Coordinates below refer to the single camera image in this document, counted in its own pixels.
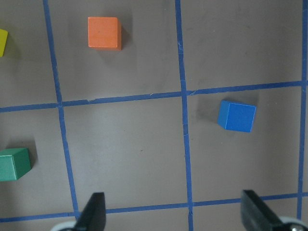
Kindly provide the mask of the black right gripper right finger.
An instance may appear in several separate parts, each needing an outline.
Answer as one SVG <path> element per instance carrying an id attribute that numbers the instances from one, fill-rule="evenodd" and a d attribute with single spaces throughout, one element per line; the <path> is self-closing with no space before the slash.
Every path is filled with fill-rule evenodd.
<path id="1" fill-rule="evenodd" d="M 241 194 L 241 220 L 247 231 L 288 231 L 288 225 L 253 190 Z"/>

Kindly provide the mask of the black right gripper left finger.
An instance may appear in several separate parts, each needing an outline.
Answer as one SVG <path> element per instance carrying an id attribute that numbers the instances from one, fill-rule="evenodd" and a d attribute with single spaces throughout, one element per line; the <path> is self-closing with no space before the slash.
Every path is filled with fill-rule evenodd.
<path id="1" fill-rule="evenodd" d="M 102 192 L 93 193 L 79 219 L 74 231 L 103 231 L 106 226 L 105 196 Z"/>

